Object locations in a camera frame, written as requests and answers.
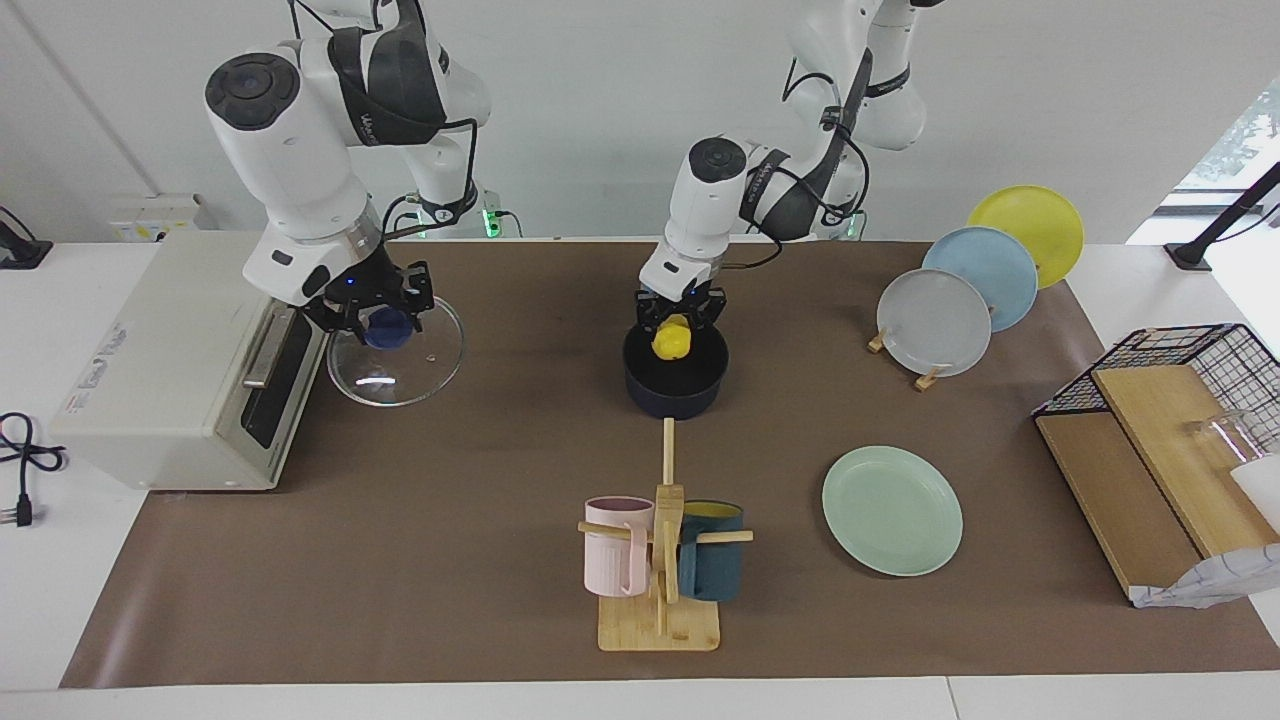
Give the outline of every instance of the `blue mug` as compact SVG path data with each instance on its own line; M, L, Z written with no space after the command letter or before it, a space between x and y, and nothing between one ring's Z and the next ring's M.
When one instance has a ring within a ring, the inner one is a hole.
M742 509L737 505L718 500L690 500L685 503L676 573L680 594L712 602L737 597L742 584L742 543L698 544L698 536L741 529Z

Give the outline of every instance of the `pink mug handle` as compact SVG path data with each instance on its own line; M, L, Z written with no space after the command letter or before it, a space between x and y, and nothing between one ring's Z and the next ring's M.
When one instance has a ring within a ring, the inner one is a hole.
M639 591L634 588L641 588L649 580L649 568L646 562L649 553L649 533L644 525L637 523L622 523L622 525L631 530L631 561L627 564L630 578L622 583L622 592L628 596L639 594Z

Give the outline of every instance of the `yellow plate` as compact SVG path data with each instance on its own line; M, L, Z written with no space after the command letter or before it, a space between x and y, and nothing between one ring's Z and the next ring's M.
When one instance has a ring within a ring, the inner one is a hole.
M1084 223L1075 206L1037 184L1015 184L992 192L973 209L969 224L1016 237L1036 260L1042 290L1065 278L1084 250Z

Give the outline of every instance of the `black wire basket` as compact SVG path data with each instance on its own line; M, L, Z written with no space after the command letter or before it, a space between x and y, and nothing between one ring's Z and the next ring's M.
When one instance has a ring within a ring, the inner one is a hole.
M1153 365L1190 365L1224 410L1251 414L1248 429L1263 450L1280 452L1280 363L1239 323L1134 331L1033 416L1110 411L1093 373Z

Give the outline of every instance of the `white wall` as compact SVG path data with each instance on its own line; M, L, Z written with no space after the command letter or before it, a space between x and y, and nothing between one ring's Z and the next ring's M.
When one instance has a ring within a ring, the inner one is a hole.
M431 0L449 53L494 96L479 172L530 234L654 234L689 145L726 129L783 147L778 105L796 0ZM63 240L105 240L104 196L146 181L104 150L93 111L164 192L198 192L224 228L265 215L202 109L209 73L289 36L283 0L0 0L51 49L0 44L0 202ZM1280 69L1271 0L951 0L916 37L929 126L870 151L869 234L936 238L987 192L1041 183L1075 200L1093 242L1123 242ZM3 37L23 32L3 23ZM379 204L410 188L358 150ZM82 210L55 211L49 196Z

